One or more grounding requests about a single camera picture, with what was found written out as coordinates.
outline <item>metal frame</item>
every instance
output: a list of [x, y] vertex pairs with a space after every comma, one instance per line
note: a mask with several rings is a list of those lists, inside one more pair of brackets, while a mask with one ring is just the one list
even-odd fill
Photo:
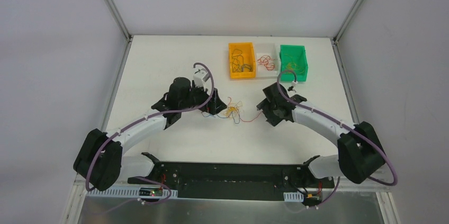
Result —
[[351, 85], [349, 83], [348, 74], [346, 73], [345, 66], [343, 65], [342, 57], [338, 51], [338, 45], [335, 44], [334, 40], [330, 41], [332, 48], [334, 49], [335, 59], [337, 60], [338, 71], [340, 72], [340, 78], [343, 82], [343, 88], [345, 89], [346, 99], [349, 105], [349, 111], [352, 116], [352, 120], [355, 123], [360, 123], [358, 118], [357, 110], [355, 108], [354, 98], [352, 97]]
[[334, 38], [334, 40], [337, 44], [340, 41], [340, 39], [342, 38], [343, 34], [345, 33], [349, 23], [351, 23], [352, 19], [354, 18], [354, 15], [357, 13], [358, 9], [362, 6], [363, 1], [365, 1], [365, 0], [355, 0], [354, 4], [352, 5], [351, 9], [349, 10], [348, 15], [346, 16], [345, 20], [343, 21], [343, 24], [341, 25], [340, 29], [338, 30], [337, 35]]
[[111, 15], [114, 17], [115, 22], [119, 26], [126, 40], [129, 42], [131, 39], [131, 34], [128, 31], [128, 28], [126, 27], [125, 22], [123, 21], [123, 18], [120, 15], [119, 10], [117, 9], [117, 6], [115, 5], [114, 0], [104, 0], [104, 1], [106, 2], [106, 5], [109, 8], [109, 11], [111, 12]]
[[119, 89], [120, 80], [122, 79], [123, 70], [125, 69], [125, 64], [126, 64], [126, 60], [128, 58], [128, 55], [129, 55], [129, 50], [131, 49], [131, 44], [132, 44], [132, 37], [128, 40], [128, 43], [126, 45], [125, 51], [123, 53], [122, 60], [120, 62], [119, 69], [117, 71], [117, 74], [116, 74], [116, 77], [115, 77], [115, 80], [114, 80], [114, 84], [112, 86], [111, 92], [109, 94], [109, 98], [107, 100], [106, 111], [105, 111], [105, 113], [103, 115], [103, 121], [102, 121], [101, 126], [100, 126], [100, 129], [102, 131], [106, 130], [107, 123], [109, 121], [109, 117], [111, 116], [112, 106], [114, 105], [115, 96], [117, 95], [117, 91]]
[[380, 211], [382, 212], [383, 222], [389, 224], [401, 224], [391, 192], [377, 192], [376, 195], [378, 197]]
[[83, 208], [84, 198], [87, 191], [83, 184], [74, 184], [71, 190], [69, 202], [64, 212], [62, 224], [77, 224], [81, 209]]

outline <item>white wall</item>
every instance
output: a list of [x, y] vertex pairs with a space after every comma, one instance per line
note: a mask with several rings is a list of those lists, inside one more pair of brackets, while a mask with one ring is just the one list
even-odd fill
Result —
[[59, 223], [125, 40], [103, 0], [0, 0], [1, 223]]
[[340, 41], [359, 116], [399, 173], [402, 223], [447, 223], [449, 0], [366, 0]]
[[133, 34], [328, 37], [355, 0], [114, 1]]

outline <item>white table surface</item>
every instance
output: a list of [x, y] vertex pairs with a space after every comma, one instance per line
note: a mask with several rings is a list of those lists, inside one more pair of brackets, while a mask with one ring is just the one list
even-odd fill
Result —
[[[251, 120], [264, 99], [262, 89], [275, 79], [231, 80], [228, 43], [302, 45], [306, 48], [307, 81], [297, 86], [328, 113], [351, 121], [334, 52], [326, 38], [134, 36], [107, 129], [123, 127], [156, 103], [176, 77], [192, 79], [194, 62], [212, 71], [220, 98], [243, 102], [242, 118]], [[149, 152], [164, 161], [299, 164], [314, 155], [332, 155], [337, 148], [307, 127], [283, 121], [273, 127], [263, 114], [251, 123], [204, 118], [200, 111], [183, 113], [167, 130], [151, 135], [126, 155]]]

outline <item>purple cable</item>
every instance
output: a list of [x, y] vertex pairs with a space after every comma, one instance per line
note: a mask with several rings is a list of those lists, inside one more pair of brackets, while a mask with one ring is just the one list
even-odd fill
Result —
[[[286, 96], [286, 95], [284, 94], [284, 92], [282, 91], [282, 89], [281, 89], [281, 83], [280, 83], [280, 80], [281, 80], [282, 74], [287, 73], [287, 72], [290, 72], [290, 73], [292, 73], [292, 74], [294, 75], [295, 82], [296, 82], [297, 79], [298, 79], [297, 76], [296, 76], [296, 73], [295, 73], [294, 71], [292, 71], [292, 70], [284, 70], [284, 71], [282, 71], [281, 73], [279, 73], [279, 75], [277, 76], [277, 81], [276, 81], [276, 83], [277, 83], [277, 89], [278, 89], [279, 92], [281, 93], [282, 97], [284, 97], [284, 99], [286, 99], [288, 102], [295, 104], [296, 106], [299, 106], [299, 107], [301, 107], [301, 108], [303, 108], [303, 109], [310, 110], [310, 111], [312, 111], [312, 112], [315, 112], [315, 113], [321, 115], [322, 117], [327, 118], [328, 120], [330, 120], [330, 121], [336, 123], [337, 125], [340, 125], [340, 121], [338, 121], [337, 119], [331, 117], [330, 115], [328, 115], [328, 114], [326, 114], [326, 113], [324, 113], [324, 112], [321, 112], [321, 111], [319, 111], [319, 110], [316, 110], [316, 109], [312, 110], [311, 107], [308, 107], [308, 106], [305, 106], [305, 105], [301, 105], [300, 103], [295, 102], [295, 101], [291, 100], [288, 96]], [[365, 136], [363, 136], [362, 134], [358, 133], [357, 131], [355, 131], [354, 129], [352, 129], [351, 127], [349, 127], [348, 125], [342, 123], [341, 126], [342, 126], [343, 128], [345, 128], [345, 129], [349, 130], [349, 131], [352, 132], [353, 134], [356, 134], [356, 135], [357, 135], [358, 137], [360, 137], [363, 141], [365, 141], [365, 142], [368, 143], [370, 146], [372, 146], [372, 147], [374, 148], [374, 150], [376, 150], [376, 151], [380, 154], [380, 156], [382, 156], [383, 160], [385, 160], [385, 163], [386, 163], [386, 164], [388, 165], [388, 167], [390, 168], [391, 174], [393, 175], [393, 182], [392, 182], [392, 183], [387, 183], [387, 182], [381, 181], [381, 180], [379, 180], [379, 179], [376, 179], [376, 178], [374, 178], [374, 177], [368, 177], [368, 178], [371, 179], [371, 180], [373, 180], [373, 181], [375, 181], [375, 182], [378, 182], [378, 183], [380, 183], [380, 184], [387, 185], [387, 186], [395, 186], [396, 184], [398, 184], [398, 174], [396, 173], [396, 170], [394, 169], [393, 164], [391, 163], [391, 161], [389, 160], [389, 158], [385, 155], [385, 153], [384, 153], [384, 152], [383, 152], [383, 151], [382, 151], [382, 150], [381, 150], [375, 143], [373, 143], [372, 141], [370, 141], [370, 140], [367, 139]]]
[[[160, 186], [163, 187], [164, 189], [168, 190], [168, 197], [163, 198], [163, 199], [161, 199], [161, 200], [159, 200], [159, 201], [155, 201], [155, 202], [146, 202], [146, 201], [142, 201], [143, 204], [146, 204], [146, 205], [150, 205], [150, 204], [162, 204], [162, 203], [164, 203], [165, 201], [167, 201], [167, 200], [172, 196], [172, 190], [170, 190], [170, 188], [169, 188], [167, 185], [165, 185], [165, 184], [163, 184], [163, 183], [156, 182], [156, 181], [152, 181], [152, 180], [149, 180], [149, 179], [146, 179], [146, 178], [143, 178], [143, 177], [136, 177], [136, 178], [137, 178], [137, 179], [140, 179], [140, 180], [142, 180], [142, 181], [148, 182], [148, 183], [160, 185]], [[129, 203], [129, 202], [132, 202], [132, 201], [136, 201], [136, 199], [128, 199], [128, 200], [126, 200], [126, 201], [124, 201], [124, 202], [121, 202], [120, 204], [118, 204], [118, 205], [116, 205], [116, 206], [114, 206], [114, 207], [112, 207], [112, 208], [110, 208], [110, 209], [107, 209], [107, 210], [104, 211], [104, 212], [89, 212], [89, 211], [88, 211], [88, 213], [89, 213], [89, 214], [92, 214], [92, 215], [103, 215], [103, 214], [106, 214], [106, 213], [108, 213], [108, 212], [111, 212], [111, 211], [113, 211], [113, 210], [115, 210], [115, 209], [117, 209], [117, 208], [120, 208], [120, 207], [122, 207], [123, 205], [125, 205], [125, 204], [127, 204], [127, 203]]]
[[[340, 185], [340, 177], [337, 178], [337, 183], [335, 184], [334, 190], [327, 196], [326, 199], [324, 199], [321, 203], [317, 204], [316, 207], [322, 206], [322, 205], [323, 205], [324, 203], [326, 203], [329, 199], [331, 199], [331, 198], [335, 195], [335, 192], [337, 191], [339, 185]], [[299, 210], [299, 211], [297, 211], [297, 212], [292, 212], [292, 213], [300, 213], [300, 212], [302, 212], [302, 211], [304, 211], [304, 210], [309, 210], [309, 209], [311, 209], [311, 208], [304, 208], [304, 209], [302, 209], [302, 210]]]
[[[211, 79], [211, 89], [212, 89], [212, 90], [211, 90], [211, 93], [210, 93], [209, 97], [208, 97], [208, 98], [207, 98], [201, 105], [199, 105], [199, 106], [192, 107], [192, 108], [190, 108], [190, 109], [183, 109], [183, 110], [167, 110], [167, 111], [162, 111], [162, 112], [158, 112], [158, 113], [151, 114], [151, 115], [149, 115], [146, 119], [150, 119], [150, 118], [156, 117], [156, 116], [161, 115], [161, 114], [183, 113], [183, 112], [194, 111], [194, 110], [197, 110], [197, 109], [200, 109], [200, 108], [204, 107], [204, 106], [209, 102], [209, 100], [212, 98], [213, 92], [215, 91], [212, 73], [210, 72], [209, 68], [208, 68], [206, 65], [202, 64], [201, 62], [195, 62], [195, 63], [193, 64], [193, 68], [195, 68], [197, 65], [200, 65], [200, 66], [204, 67], [204, 69], [206, 69], [206, 71], [208, 72], [208, 74], [209, 74], [209, 76], [210, 76], [210, 79]], [[145, 121], [146, 119], [145, 119], [145, 118], [140, 118], [139, 120], [134, 121], [134, 122], [130, 123], [129, 125], [127, 125], [126, 127], [124, 127], [123, 129], [121, 129], [120, 132], [121, 132], [121, 133], [122, 133], [122, 132], [125, 132], [125, 131], [127, 131], [128, 129], [130, 129], [131, 127], [135, 126], [136, 124]], [[111, 135], [108, 139], [106, 139], [106, 141], [100, 146], [100, 148], [98, 149], [98, 151], [97, 151], [97, 153], [95, 154], [94, 158], [92, 159], [91, 165], [89, 166], [89, 170], [87, 171], [87, 175], [86, 175], [86, 190], [87, 190], [87, 191], [92, 191], [92, 190], [95, 188], [95, 187], [92, 187], [92, 188], [89, 187], [89, 181], [91, 180], [92, 170], [94, 169], [95, 163], [96, 163], [96, 161], [98, 160], [98, 157], [100, 156], [101, 151], [103, 151], [103, 149], [106, 147], [106, 145], [107, 145], [109, 142], [111, 142], [112, 139], [116, 138], [118, 135], [119, 135], [119, 133], [116, 132], [116, 133], [114, 133], [113, 135]]]

